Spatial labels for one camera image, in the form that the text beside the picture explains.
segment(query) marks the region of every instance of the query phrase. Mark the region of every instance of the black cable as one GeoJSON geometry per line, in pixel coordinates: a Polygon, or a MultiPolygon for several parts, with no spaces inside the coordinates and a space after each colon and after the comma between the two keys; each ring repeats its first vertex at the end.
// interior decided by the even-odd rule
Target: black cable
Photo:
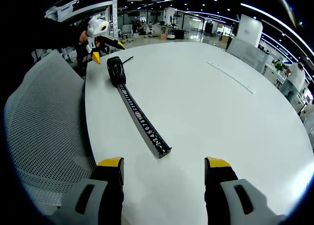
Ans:
{"type": "Polygon", "coordinates": [[[127,61],[131,60],[134,56],[128,58],[127,60],[125,60],[122,64],[125,64],[127,61]]]}

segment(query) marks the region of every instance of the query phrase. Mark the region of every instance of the cardboard box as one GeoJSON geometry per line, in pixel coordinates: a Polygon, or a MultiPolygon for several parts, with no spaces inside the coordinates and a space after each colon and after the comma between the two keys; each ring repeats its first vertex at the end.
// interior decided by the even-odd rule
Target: cardboard box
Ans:
{"type": "Polygon", "coordinates": [[[166,34],[160,34],[159,35],[159,39],[160,40],[166,40],[167,39],[167,35],[166,34]]]}

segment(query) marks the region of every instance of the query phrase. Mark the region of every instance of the robotic arm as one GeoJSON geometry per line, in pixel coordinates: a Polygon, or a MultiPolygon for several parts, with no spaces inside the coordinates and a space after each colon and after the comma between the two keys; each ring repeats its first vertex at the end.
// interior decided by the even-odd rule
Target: robotic arm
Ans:
{"type": "Polygon", "coordinates": [[[97,64],[100,64],[100,56],[96,46],[96,37],[97,40],[101,43],[106,43],[117,49],[125,50],[125,47],[120,41],[114,39],[111,36],[105,35],[108,28],[109,22],[102,19],[97,19],[96,16],[93,16],[88,22],[87,35],[89,37],[87,38],[88,45],[86,46],[86,49],[89,54],[92,54],[92,59],[97,64]]]}

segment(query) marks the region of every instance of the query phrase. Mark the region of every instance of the white round table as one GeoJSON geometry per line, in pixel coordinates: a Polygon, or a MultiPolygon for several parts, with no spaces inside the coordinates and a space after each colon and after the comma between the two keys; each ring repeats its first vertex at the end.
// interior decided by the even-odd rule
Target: white round table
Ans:
{"type": "Polygon", "coordinates": [[[276,214],[297,204],[314,168],[312,147],[292,106],[261,74],[203,43],[122,50],[87,66],[85,106],[96,163],[122,156],[123,216],[132,225],[206,224],[204,158],[229,162],[276,214]],[[106,60],[119,56],[127,88],[172,147],[156,159],[137,130],[106,60]],[[252,94],[212,62],[254,91],[252,94]]]}

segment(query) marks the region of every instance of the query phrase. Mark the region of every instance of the mesh chair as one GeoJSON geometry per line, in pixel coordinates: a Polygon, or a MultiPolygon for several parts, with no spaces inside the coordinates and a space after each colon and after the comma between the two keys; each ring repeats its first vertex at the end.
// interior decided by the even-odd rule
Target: mesh chair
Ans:
{"type": "Polygon", "coordinates": [[[132,31],[132,25],[123,25],[122,26],[122,39],[125,36],[126,39],[122,41],[122,43],[125,43],[126,41],[131,42],[133,41],[133,39],[129,39],[128,36],[133,35],[133,31],[132,31]]]}
{"type": "Polygon", "coordinates": [[[84,81],[53,51],[28,71],[6,102],[8,148],[36,203],[60,206],[62,195],[96,167],[82,127],[83,87],[84,81]]]}

